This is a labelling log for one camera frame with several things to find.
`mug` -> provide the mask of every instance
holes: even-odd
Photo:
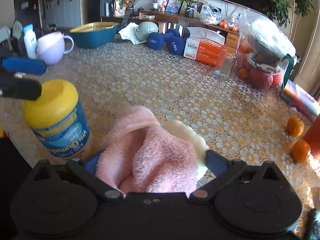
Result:
[[[153,8],[154,10],[159,9],[159,4],[156,3],[156,2],[153,2],[153,3],[152,3],[152,8]]]
[[[65,51],[64,39],[69,39],[72,46]],[[70,36],[63,35],[61,32],[49,33],[37,40],[36,55],[47,65],[57,64],[64,54],[68,54],[73,50],[74,42]]]

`yellow lid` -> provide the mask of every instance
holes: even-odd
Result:
[[[42,84],[41,96],[35,101],[25,101],[23,116],[35,129],[50,127],[68,116],[75,108],[79,95],[67,80],[53,79]]]

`white cabinet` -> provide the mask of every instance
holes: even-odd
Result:
[[[66,27],[73,27],[71,0],[64,0],[64,10],[66,16]]]
[[[55,24],[54,2],[50,1],[50,2],[45,3],[44,10],[45,10],[45,18],[46,18],[47,24]]]
[[[78,27],[81,25],[80,0],[54,0],[45,5],[47,24],[56,27]]]
[[[73,27],[81,25],[80,0],[71,0]]]

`blue label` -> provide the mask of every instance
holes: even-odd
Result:
[[[90,135],[80,101],[66,118],[55,125],[31,129],[53,156],[61,158],[70,157],[81,150]]]

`cup handle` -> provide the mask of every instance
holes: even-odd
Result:
[[[71,40],[71,42],[72,42],[71,49],[65,50],[64,53],[63,53],[63,54],[68,54],[68,53],[70,53],[70,52],[73,50],[73,46],[74,46],[75,44],[74,44],[74,42],[73,42],[73,38],[71,38],[70,36],[65,35],[65,36],[63,36],[63,38],[64,38],[64,39],[69,39],[69,40]]]

